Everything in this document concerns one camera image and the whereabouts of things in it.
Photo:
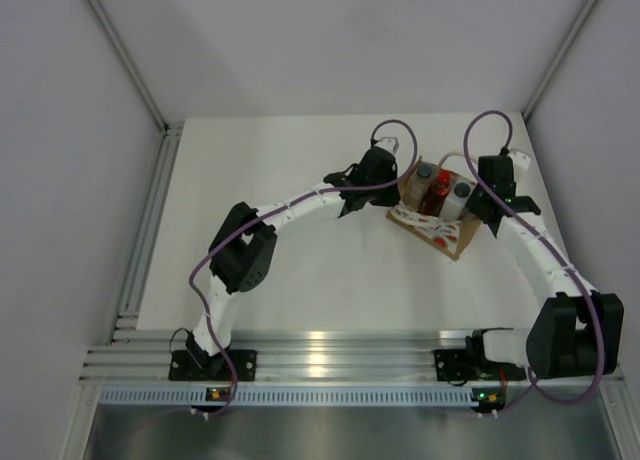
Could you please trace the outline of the white bottle grey cap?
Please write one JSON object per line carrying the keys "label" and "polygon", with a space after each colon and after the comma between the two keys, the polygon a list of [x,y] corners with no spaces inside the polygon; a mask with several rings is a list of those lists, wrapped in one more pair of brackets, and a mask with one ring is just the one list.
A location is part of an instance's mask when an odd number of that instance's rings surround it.
{"label": "white bottle grey cap", "polygon": [[442,221],[457,221],[466,207],[475,185],[467,181],[458,181],[445,197],[439,212]]}

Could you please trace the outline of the clear bottle grey cap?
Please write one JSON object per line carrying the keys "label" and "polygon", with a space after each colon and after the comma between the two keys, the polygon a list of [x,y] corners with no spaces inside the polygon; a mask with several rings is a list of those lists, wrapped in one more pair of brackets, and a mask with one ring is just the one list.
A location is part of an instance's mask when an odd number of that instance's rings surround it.
{"label": "clear bottle grey cap", "polygon": [[437,166],[428,162],[420,163],[412,173],[405,191],[404,203],[417,211],[430,184],[436,177]]}

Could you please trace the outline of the red liquid bottle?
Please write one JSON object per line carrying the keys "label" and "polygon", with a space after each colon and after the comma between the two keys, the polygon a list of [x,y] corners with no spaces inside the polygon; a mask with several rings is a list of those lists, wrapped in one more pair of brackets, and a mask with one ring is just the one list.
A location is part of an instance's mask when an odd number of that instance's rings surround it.
{"label": "red liquid bottle", "polygon": [[437,217],[442,208],[446,196],[451,190],[452,174],[449,170],[442,169],[429,185],[420,204],[419,212],[422,215]]}

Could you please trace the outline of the burlap watermelon canvas bag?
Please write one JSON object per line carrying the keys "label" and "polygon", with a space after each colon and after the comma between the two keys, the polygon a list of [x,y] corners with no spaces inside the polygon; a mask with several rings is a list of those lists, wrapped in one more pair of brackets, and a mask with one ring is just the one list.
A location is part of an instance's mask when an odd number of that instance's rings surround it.
{"label": "burlap watermelon canvas bag", "polygon": [[461,158],[462,156],[463,154],[460,152],[448,152],[436,163],[418,158],[411,167],[409,175],[399,184],[400,202],[391,207],[387,213],[387,218],[390,221],[415,235],[453,261],[458,260],[465,248],[471,243],[480,226],[480,221],[477,217],[471,215],[467,207],[465,207],[463,214],[457,221],[442,221],[439,215],[437,217],[426,216],[422,215],[419,209],[417,211],[410,209],[404,203],[404,197],[407,183],[412,173],[422,162],[436,165],[438,172],[442,169],[449,170],[452,174],[451,189],[458,181],[467,181],[476,186],[474,180],[446,166],[448,160]]}

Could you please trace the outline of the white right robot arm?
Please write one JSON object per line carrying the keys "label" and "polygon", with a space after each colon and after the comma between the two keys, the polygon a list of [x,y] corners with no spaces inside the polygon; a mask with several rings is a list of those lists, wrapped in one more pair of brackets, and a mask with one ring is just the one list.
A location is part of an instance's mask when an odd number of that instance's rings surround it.
{"label": "white right robot arm", "polygon": [[540,311],[527,328],[479,331],[481,343],[465,353],[467,369],[488,377],[512,364],[540,379],[613,373],[624,317],[619,297],[599,292],[560,251],[535,201],[517,195],[511,157],[480,157],[477,175],[482,182],[468,209],[511,254]]}

